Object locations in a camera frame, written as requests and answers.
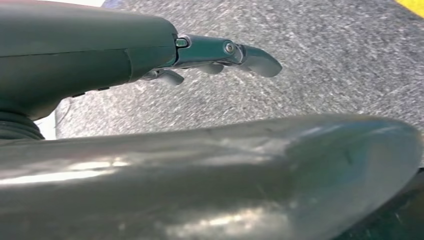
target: glossy curved surface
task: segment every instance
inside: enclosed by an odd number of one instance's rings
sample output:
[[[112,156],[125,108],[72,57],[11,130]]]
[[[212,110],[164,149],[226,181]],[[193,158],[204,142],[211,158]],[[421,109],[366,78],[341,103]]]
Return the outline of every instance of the glossy curved surface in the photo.
[[[328,240],[419,167],[418,131],[355,115],[4,141],[0,239]]]
[[[334,240],[424,239],[424,169],[389,202]]]

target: yellow stripe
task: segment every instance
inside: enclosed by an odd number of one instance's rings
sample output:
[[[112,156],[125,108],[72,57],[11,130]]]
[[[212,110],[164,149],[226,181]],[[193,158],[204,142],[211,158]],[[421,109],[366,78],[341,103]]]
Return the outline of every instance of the yellow stripe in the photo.
[[[396,2],[424,18],[424,0],[396,0]]]

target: robotic hand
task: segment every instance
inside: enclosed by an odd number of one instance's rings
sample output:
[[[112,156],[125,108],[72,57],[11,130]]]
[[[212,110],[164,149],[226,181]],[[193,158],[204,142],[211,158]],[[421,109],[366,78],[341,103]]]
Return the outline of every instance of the robotic hand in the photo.
[[[169,70],[173,68],[197,68],[207,74],[219,74],[224,66],[237,67],[243,71],[271,78],[280,73],[280,63],[262,49],[235,44],[229,39],[181,35],[175,40],[177,58],[160,69],[155,69],[143,76],[142,80],[162,79],[179,85],[184,78]]]
[[[178,35],[160,17],[66,3],[2,1],[0,33],[0,113],[31,120],[91,90],[140,79],[181,84],[172,69],[217,74],[229,66],[263,77],[282,69],[259,48]]]

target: floor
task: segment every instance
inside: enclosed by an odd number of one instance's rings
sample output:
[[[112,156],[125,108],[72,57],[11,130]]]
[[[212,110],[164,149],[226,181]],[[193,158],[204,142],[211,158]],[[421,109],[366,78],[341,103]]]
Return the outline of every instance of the floor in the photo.
[[[185,70],[177,87],[138,81],[65,99],[56,111],[58,138],[315,113],[386,116],[424,130],[424,21],[393,0],[107,0],[103,7],[262,48],[283,71],[262,78]]]

